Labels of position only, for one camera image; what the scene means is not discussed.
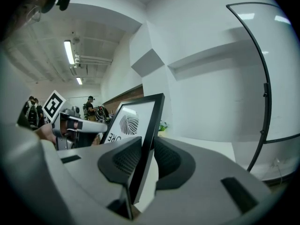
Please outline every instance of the black backpack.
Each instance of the black backpack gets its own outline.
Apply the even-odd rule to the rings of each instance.
[[[26,108],[27,111],[25,116],[28,122],[30,123],[31,126],[38,127],[39,118],[38,118],[38,111],[36,107],[34,106],[34,104],[30,104],[29,102],[27,102]]]

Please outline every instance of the eyeglasses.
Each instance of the eyeglasses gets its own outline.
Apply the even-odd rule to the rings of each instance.
[[[26,16],[26,23],[33,24],[41,20],[42,8],[40,6],[34,6]]]

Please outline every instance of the black metal frame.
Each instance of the black metal frame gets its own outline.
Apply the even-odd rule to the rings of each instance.
[[[270,82],[270,76],[269,76],[269,71],[268,71],[268,67],[266,64],[266,61],[264,59],[263,53],[258,45],[257,40],[255,39],[254,35],[252,34],[251,30],[249,29],[249,27],[244,23],[244,21],[236,14],[236,12],[231,8],[231,6],[235,6],[235,5],[243,5],[243,4],[263,4],[263,5],[270,5],[276,8],[280,8],[279,6],[273,5],[273,4],[269,4],[269,3],[265,3],[265,2],[241,2],[241,3],[233,3],[233,4],[228,4],[226,5],[226,7],[232,12],[232,14],[240,21],[240,23],[244,26],[244,28],[246,29],[247,33],[249,34],[249,36],[251,37],[251,39],[254,42],[254,45],[259,53],[259,56],[261,58],[262,61],[262,65],[263,65],[263,69],[266,75],[266,80],[267,82],[264,84],[264,94],[263,96],[265,97],[265,114],[264,114],[264,120],[263,120],[263,126],[262,126],[262,130],[260,131],[261,133],[261,137],[260,140],[258,142],[255,154],[248,166],[247,171],[251,171],[251,169],[253,168],[261,150],[264,144],[267,143],[277,143],[277,142],[281,142],[281,141],[285,141],[285,140],[289,140],[289,139],[293,139],[295,137],[300,136],[300,134],[297,135],[293,135],[290,137],[286,137],[286,138],[280,138],[280,139],[274,139],[274,140],[269,140],[267,141],[267,135],[269,132],[269,127],[270,127],[270,121],[271,121],[271,113],[272,113],[272,92],[271,92],[271,82]]]
[[[154,106],[149,121],[149,125],[147,128],[147,132],[145,135],[145,139],[142,144],[142,157],[140,159],[140,162],[135,168],[135,172],[129,187],[132,204],[139,202],[146,181],[152,155],[154,152],[153,137],[158,135],[161,114],[163,112],[163,106],[165,101],[164,94],[160,93],[156,95],[151,95],[151,96],[133,99],[130,101],[121,102],[118,109],[116,110],[115,115],[113,116],[112,121],[110,122],[107,128],[106,133],[104,134],[100,142],[100,144],[103,144],[104,141],[106,140],[113,126],[114,121],[116,120],[119,112],[122,110],[122,107],[124,105],[135,105],[135,104],[142,104],[142,103],[147,103],[152,101],[154,101]]]

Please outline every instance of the hand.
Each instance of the hand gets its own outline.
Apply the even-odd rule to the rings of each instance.
[[[77,129],[78,123],[74,123],[74,128]],[[40,139],[51,141],[53,144],[56,144],[56,136],[53,134],[51,123],[41,126],[39,129],[34,131]],[[60,132],[65,134],[67,132],[67,121],[60,121]]]

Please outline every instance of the fingerprint-like leaf graphic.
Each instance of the fingerprint-like leaf graphic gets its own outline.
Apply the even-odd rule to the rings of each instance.
[[[138,115],[124,115],[120,121],[121,132],[126,135],[136,134],[138,125]]]

